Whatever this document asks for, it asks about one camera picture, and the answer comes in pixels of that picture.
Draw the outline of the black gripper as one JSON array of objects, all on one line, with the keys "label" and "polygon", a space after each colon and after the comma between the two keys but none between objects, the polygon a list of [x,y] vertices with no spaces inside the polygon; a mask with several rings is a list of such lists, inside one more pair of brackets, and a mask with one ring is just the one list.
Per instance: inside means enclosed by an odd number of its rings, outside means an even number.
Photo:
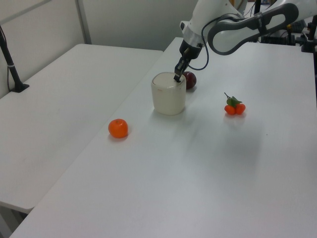
[{"label": "black gripper", "polygon": [[202,43],[198,43],[195,46],[188,44],[185,40],[182,41],[179,51],[181,58],[174,68],[175,76],[174,80],[180,82],[182,73],[187,69],[191,60],[196,59],[203,48]]}]

